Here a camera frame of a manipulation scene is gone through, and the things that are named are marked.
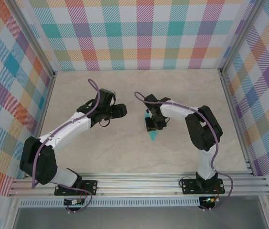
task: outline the wire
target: wire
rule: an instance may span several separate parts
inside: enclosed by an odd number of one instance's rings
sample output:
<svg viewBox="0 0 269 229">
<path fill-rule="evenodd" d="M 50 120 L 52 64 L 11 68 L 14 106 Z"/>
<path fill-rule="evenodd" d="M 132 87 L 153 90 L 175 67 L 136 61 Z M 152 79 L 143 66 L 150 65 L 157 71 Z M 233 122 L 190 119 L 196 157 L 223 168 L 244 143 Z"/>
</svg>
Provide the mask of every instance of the wire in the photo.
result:
<svg viewBox="0 0 269 229">
<path fill-rule="evenodd" d="M 58 127 L 41 145 L 40 145 L 40 147 L 38 148 L 38 150 L 37 150 L 37 153 L 36 153 L 36 155 L 35 155 L 35 158 L 34 158 L 34 163 L 33 163 L 33 171 L 32 171 L 32 183 L 31 183 L 31 188 L 35 188 L 36 187 L 36 185 L 39 183 L 39 182 L 36 182 L 35 183 L 35 181 L 36 181 L 36 165 L 37 165 L 37 161 L 38 161 L 38 157 L 39 157 L 39 155 L 40 155 L 40 152 L 41 152 L 41 150 L 42 150 L 42 148 L 45 146 L 45 144 L 50 140 L 50 137 L 54 137 L 55 136 L 55 134 L 57 134 L 60 130 L 62 130 L 62 129 L 64 129 L 66 126 L 68 126 L 68 125 L 70 125 L 70 124 L 72 124 L 72 123 L 74 123 L 74 122 L 76 122 L 76 121 L 78 121 L 78 120 L 81 120 L 81 119 L 83 119 L 83 118 L 85 118 L 85 117 L 87 117 L 89 114 L 91 114 L 96 108 L 97 108 L 97 106 L 98 106 L 98 104 L 99 104 L 99 102 L 100 102 L 100 97 L 101 97 L 101 95 L 100 95 L 100 90 L 99 90 L 99 87 L 97 86 L 97 84 L 96 84 L 96 82 L 94 81 L 94 80 L 92 80 L 92 79 L 88 79 L 88 82 L 89 82 L 89 84 L 97 91 L 97 100 L 96 100 L 96 104 L 95 104 L 95 106 L 89 111 L 89 112 L 87 112 L 87 113 L 85 113 L 83 116 L 81 116 L 81 117 L 78 117 L 78 118 L 75 118 L 73 121 L 69 121 L 69 122 L 67 122 L 67 123 L 65 123 L 65 124 L 63 124 L 62 126 L 60 126 L 60 127 Z M 89 192 L 89 191 L 87 191 L 87 190 L 84 190 L 84 189 L 80 189 L 80 188 L 73 188 L 73 187 L 68 187 L 68 186 L 65 186 L 65 185 L 60 185 L 60 184 L 58 184 L 59 186 L 61 186 L 61 187 L 64 187 L 64 188 L 68 188 L 68 189 L 71 189 L 71 190 L 78 190 L 78 191 L 83 191 L 83 192 L 85 192 L 85 193 L 88 193 L 90 196 L 91 196 L 91 198 L 90 198 L 90 201 L 88 202 L 88 204 L 86 204 L 84 207 L 82 207 L 81 209 L 79 209 L 78 211 L 76 211 L 76 212 L 79 212 L 79 211 L 82 211 L 82 210 L 84 210 L 90 203 L 91 203 L 91 201 L 92 201 L 92 194 L 91 194 L 91 192 Z"/>
<path fill-rule="evenodd" d="M 215 189 L 216 189 L 216 191 L 217 191 L 217 198 L 219 197 L 219 190 L 218 190 L 218 188 L 215 186 L 214 187 Z"/>
<path fill-rule="evenodd" d="M 182 181 L 182 179 L 185 178 L 185 177 L 182 177 L 182 178 L 179 180 L 179 186 L 180 186 L 180 187 L 182 187 L 182 186 L 181 186 L 181 181 Z"/>
<path fill-rule="evenodd" d="M 81 196 L 79 197 L 79 200 L 82 202 L 82 195 L 83 195 L 83 192 L 81 192 Z"/>
<path fill-rule="evenodd" d="M 101 125 L 101 123 L 98 123 L 101 127 L 107 127 L 110 124 L 110 119 L 108 120 L 108 123 L 106 125 Z"/>
<path fill-rule="evenodd" d="M 69 209 L 69 205 L 68 205 L 67 206 L 68 213 L 78 213 L 78 212 L 81 212 L 81 211 L 85 210 L 91 204 L 91 202 L 92 202 L 92 193 L 89 192 L 88 190 L 85 190 L 85 189 L 82 189 L 82 188 L 69 187 L 69 186 L 66 186 L 66 185 L 59 185 L 59 186 L 64 187 L 64 188 L 67 188 L 67 189 L 75 190 L 75 191 L 82 191 L 82 192 L 85 192 L 86 194 L 89 194 L 90 195 L 89 202 L 85 206 L 83 206 L 82 208 L 80 208 L 77 211 L 71 211 Z"/>
<path fill-rule="evenodd" d="M 207 126 L 210 128 L 210 130 L 211 130 L 211 132 L 212 132 L 212 135 L 213 135 L 213 137 L 214 137 L 214 139 L 215 139 L 215 145 L 216 145 L 215 153 L 214 153 L 214 155 L 213 155 L 213 157 L 212 157 L 212 160 L 211 160 L 211 168 L 212 168 L 215 172 L 217 172 L 218 174 L 220 174 L 220 175 L 222 175 L 222 176 L 225 176 L 225 177 L 228 177 L 228 178 L 230 179 L 230 181 L 231 181 L 231 189 L 230 189 L 230 191 L 229 191 L 229 193 L 228 193 L 228 195 L 227 195 L 227 198 L 226 198 L 220 205 L 215 206 L 213 209 L 217 209 L 217 208 L 223 206 L 223 204 L 226 203 L 226 201 L 229 199 L 229 197 L 230 197 L 231 194 L 232 194 L 234 183 L 233 183 L 233 179 L 232 179 L 231 176 L 229 176 L 228 174 L 219 172 L 219 171 L 216 170 L 215 167 L 214 167 L 214 160 L 215 160 L 215 158 L 216 158 L 216 156 L 217 156 L 217 154 L 218 154 L 218 139 L 217 139 L 217 136 L 216 136 L 216 134 L 215 134 L 215 131 L 214 131 L 212 125 L 211 125 L 210 122 L 207 120 L 207 118 L 204 117 L 203 114 L 201 114 L 199 111 L 197 111 L 197 110 L 195 110 L 195 109 L 193 109 L 193 108 L 191 108 L 191 107 L 188 107 L 188 106 L 184 106 L 184 105 L 176 104 L 176 103 L 170 103 L 170 102 L 148 102 L 148 101 L 145 101 L 145 100 L 144 100 L 145 97 L 144 97 L 144 95 L 142 95 L 142 93 L 140 93 L 140 92 L 135 92 L 134 94 L 135 94 L 135 97 L 136 97 L 138 100 L 140 100 L 141 102 L 143 102 L 143 103 L 145 103 L 145 104 L 167 104 L 167 105 L 178 106 L 178 107 L 185 108 L 185 109 L 187 109 L 187 110 L 193 111 L 193 112 L 195 112 L 196 114 L 198 114 L 198 115 L 199 115 L 199 116 L 206 122 Z"/>
</svg>

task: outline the black mounting plate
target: black mounting plate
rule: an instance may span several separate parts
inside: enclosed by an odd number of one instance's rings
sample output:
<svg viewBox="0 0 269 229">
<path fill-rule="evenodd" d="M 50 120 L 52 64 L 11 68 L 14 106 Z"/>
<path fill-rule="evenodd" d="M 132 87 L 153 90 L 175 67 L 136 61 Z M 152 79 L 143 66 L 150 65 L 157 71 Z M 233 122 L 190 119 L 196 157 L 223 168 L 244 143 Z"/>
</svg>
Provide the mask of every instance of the black mounting plate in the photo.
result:
<svg viewBox="0 0 269 229">
<path fill-rule="evenodd" d="M 81 191 L 64 188 L 59 185 L 57 185 L 56 187 L 58 187 L 58 189 L 56 188 L 54 191 L 55 196 L 80 196 L 81 195 Z M 95 196 L 96 191 L 97 191 L 97 180 L 82 180 L 80 188 L 91 192 L 92 195 Z"/>
<path fill-rule="evenodd" d="M 189 194 L 217 194 L 217 190 L 215 187 L 218 188 L 219 194 L 225 193 L 225 187 L 223 186 L 224 183 L 222 179 L 216 179 L 214 185 L 206 192 L 202 192 L 198 185 L 196 184 L 196 179 L 182 179 L 180 181 L 180 185 L 182 187 L 182 194 L 189 195 Z"/>
</svg>

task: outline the teal object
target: teal object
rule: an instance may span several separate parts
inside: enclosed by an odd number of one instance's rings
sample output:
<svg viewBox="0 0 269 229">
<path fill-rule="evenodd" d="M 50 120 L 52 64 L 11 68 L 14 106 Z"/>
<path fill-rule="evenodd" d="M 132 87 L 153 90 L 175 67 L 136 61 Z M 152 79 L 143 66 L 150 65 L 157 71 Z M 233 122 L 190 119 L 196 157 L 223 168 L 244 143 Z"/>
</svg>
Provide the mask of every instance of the teal object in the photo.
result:
<svg viewBox="0 0 269 229">
<path fill-rule="evenodd" d="M 149 116 L 149 113 L 147 113 L 147 112 L 145 111 L 145 118 L 149 118 L 149 117 L 150 117 L 150 116 Z M 149 131 L 149 132 L 148 132 L 148 134 L 149 134 L 149 136 L 150 136 L 150 139 L 151 139 L 152 141 L 155 140 L 155 138 L 157 137 L 158 133 L 159 133 L 158 130 L 154 130 L 154 131 Z"/>
</svg>

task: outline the marble floor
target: marble floor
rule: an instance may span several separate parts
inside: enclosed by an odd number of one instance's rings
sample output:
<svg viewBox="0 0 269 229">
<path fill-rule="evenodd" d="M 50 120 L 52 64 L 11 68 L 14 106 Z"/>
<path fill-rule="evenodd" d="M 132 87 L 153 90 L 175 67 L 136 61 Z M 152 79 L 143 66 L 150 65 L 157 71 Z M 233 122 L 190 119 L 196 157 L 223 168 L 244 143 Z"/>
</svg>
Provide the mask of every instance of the marble floor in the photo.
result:
<svg viewBox="0 0 269 229">
<path fill-rule="evenodd" d="M 59 72 L 42 129 L 46 134 L 69 119 L 76 109 L 95 98 L 88 84 L 116 91 L 116 102 L 128 114 L 108 127 L 95 125 L 71 141 L 57 164 L 76 172 L 168 173 L 197 170 L 197 149 L 185 124 L 171 119 L 152 141 L 145 128 L 146 107 L 135 91 L 172 98 L 187 106 L 207 105 L 223 129 L 215 166 L 222 171 L 246 170 L 244 157 L 217 70 L 131 70 Z"/>
</svg>

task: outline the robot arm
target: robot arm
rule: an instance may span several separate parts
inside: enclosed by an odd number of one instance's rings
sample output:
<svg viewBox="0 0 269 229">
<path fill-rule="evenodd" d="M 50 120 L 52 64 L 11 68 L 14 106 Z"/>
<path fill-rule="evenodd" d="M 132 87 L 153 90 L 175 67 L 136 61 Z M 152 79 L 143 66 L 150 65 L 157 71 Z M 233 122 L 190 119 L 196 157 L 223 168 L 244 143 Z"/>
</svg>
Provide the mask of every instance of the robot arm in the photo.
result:
<svg viewBox="0 0 269 229">
<path fill-rule="evenodd" d="M 211 160 L 215 154 L 215 139 L 208 125 L 202 126 L 204 121 L 193 110 L 199 111 L 211 124 L 214 129 L 218 142 L 222 136 L 222 129 L 219 126 L 216 118 L 207 106 L 200 108 L 185 109 L 179 106 L 172 105 L 173 100 L 163 98 L 160 101 L 154 95 L 149 95 L 145 98 L 147 102 L 168 102 L 170 104 L 147 104 L 145 103 L 152 116 L 145 118 L 147 131 L 162 130 L 166 127 L 166 119 L 174 118 L 184 122 L 187 125 L 190 138 L 194 146 L 198 149 L 199 163 L 197 170 L 197 185 L 202 191 L 208 189 L 210 184 L 214 183 L 218 174 L 212 169 Z"/>
<path fill-rule="evenodd" d="M 20 169 L 32 176 L 33 162 L 39 147 L 49 139 L 42 148 L 36 165 L 36 180 L 45 185 L 47 183 L 55 183 L 68 187 L 79 188 L 82 177 L 70 169 L 58 168 L 56 157 L 59 152 L 77 135 L 92 128 L 96 123 L 102 120 L 110 122 L 111 119 L 121 118 L 127 114 L 127 109 L 124 104 L 115 105 L 114 92 L 106 89 L 100 89 L 100 102 L 97 108 L 88 116 L 82 117 L 95 106 L 97 97 L 88 101 L 77 109 L 77 111 L 65 123 L 57 127 L 55 130 L 36 139 L 30 137 L 25 141 L 23 153 L 20 162 Z"/>
</svg>

